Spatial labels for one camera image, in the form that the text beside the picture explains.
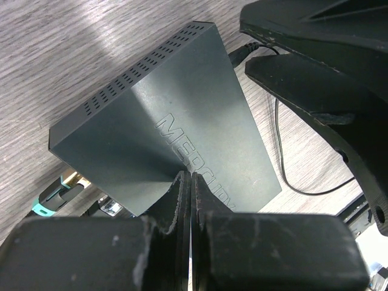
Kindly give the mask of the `dark grey network switch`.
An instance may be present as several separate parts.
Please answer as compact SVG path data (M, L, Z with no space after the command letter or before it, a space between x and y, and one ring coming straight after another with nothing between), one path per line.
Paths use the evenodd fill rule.
M49 130L49 150L134 215L179 171L200 174L234 212L281 192L211 22L189 22Z

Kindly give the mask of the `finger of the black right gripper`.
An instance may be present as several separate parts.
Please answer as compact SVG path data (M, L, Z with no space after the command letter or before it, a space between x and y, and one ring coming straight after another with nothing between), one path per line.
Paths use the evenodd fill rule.
M240 31L387 93L387 1L256 1Z
M252 58L245 73L343 156L387 235L387 104L350 77L293 54Z

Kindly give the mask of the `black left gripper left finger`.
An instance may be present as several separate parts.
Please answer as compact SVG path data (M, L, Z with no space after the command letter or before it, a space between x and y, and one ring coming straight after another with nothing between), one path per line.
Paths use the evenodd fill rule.
M27 218L1 246L2 290L186 290L190 173L136 218Z

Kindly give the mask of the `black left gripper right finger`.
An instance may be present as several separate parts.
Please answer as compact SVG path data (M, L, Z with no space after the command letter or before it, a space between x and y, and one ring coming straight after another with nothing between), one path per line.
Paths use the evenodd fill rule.
M365 290L369 272L332 215L235 213L192 176L194 290Z

